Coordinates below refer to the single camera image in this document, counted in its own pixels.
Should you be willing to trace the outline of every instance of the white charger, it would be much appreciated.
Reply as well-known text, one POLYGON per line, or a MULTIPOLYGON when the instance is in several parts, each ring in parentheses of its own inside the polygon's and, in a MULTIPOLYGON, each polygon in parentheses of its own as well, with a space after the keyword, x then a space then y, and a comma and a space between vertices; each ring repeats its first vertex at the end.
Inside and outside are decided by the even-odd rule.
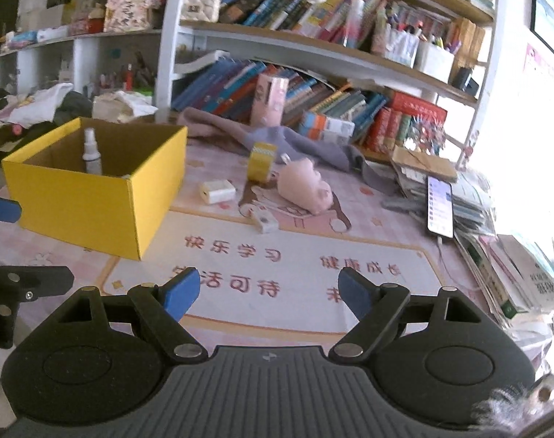
POLYGON ((206 204, 217 204, 232 201, 237 189, 227 179, 206 181, 200 184, 200 196, 206 204))

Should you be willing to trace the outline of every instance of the bottle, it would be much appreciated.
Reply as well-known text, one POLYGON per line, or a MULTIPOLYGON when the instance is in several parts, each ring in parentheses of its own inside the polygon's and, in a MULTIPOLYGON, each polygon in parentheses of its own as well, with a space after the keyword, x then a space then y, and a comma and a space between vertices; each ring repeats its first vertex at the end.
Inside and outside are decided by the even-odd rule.
POLYGON ((129 64, 125 76, 124 90, 125 92, 130 92, 131 90, 133 90, 133 66, 131 64, 129 64))
POLYGON ((343 45, 346 48, 356 48, 358 37, 360 36, 360 26, 362 25, 362 16, 364 11, 364 0, 352 0, 346 24, 344 26, 343 45))
POLYGON ((84 154, 82 159, 86 162, 86 173, 102 175, 102 161, 100 160, 94 128, 84 130, 84 154))

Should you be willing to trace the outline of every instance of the desk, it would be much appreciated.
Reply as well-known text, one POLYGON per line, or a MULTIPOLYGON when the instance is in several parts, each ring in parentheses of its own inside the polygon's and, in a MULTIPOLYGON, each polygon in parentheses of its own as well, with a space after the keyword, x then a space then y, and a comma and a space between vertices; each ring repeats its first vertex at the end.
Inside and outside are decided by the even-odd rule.
MULTIPOLYGON (((383 195, 358 177, 320 168, 337 203, 326 214, 306 216, 284 204, 276 189, 247 184, 247 161, 190 145, 183 187, 142 262, 0 223, 0 265, 66 265, 75 276, 74 289, 96 285, 103 294, 124 293, 145 281, 163 283, 182 268, 196 266, 206 271, 202 292, 182 324, 210 352, 217 344, 319 344, 327 351, 355 323, 335 289, 337 269, 345 265, 359 266, 377 283, 404 283, 415 294, 456 285, 487 311, 456 247, 447 243, 445 265, 440 263, 435 238, 410 216, 382 209, 383 195), (230 180, 237 199, 205 205, 199 184, 213 179, 230 180), (274 209, 283 231, 255 231, 241 211, 258 203, 274 209)), ((20 315, 35 327, 63 300, 25 304, 20 315)))

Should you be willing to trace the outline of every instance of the pen holder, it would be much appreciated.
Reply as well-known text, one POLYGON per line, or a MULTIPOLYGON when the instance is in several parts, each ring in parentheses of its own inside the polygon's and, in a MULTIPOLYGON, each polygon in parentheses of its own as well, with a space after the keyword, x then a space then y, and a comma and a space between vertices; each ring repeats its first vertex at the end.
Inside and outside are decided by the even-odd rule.
POLYGON ((415 58, 415 69, 448 83, 454 55, 430 42, 421 42, 415 58))
POLYGON ((418 46, 417 36, 406 31, 395 30, 386 24, 375 29, 370 52, 412 68, 418 46))

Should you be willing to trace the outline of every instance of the phone screen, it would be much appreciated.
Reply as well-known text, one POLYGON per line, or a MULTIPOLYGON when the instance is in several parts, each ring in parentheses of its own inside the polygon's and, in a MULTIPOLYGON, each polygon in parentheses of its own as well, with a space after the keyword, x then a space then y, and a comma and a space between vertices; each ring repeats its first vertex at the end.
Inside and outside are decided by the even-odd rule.
POLYGON ((453 238, 451 184, 427 176, 427 228, 441 237, 453 238))

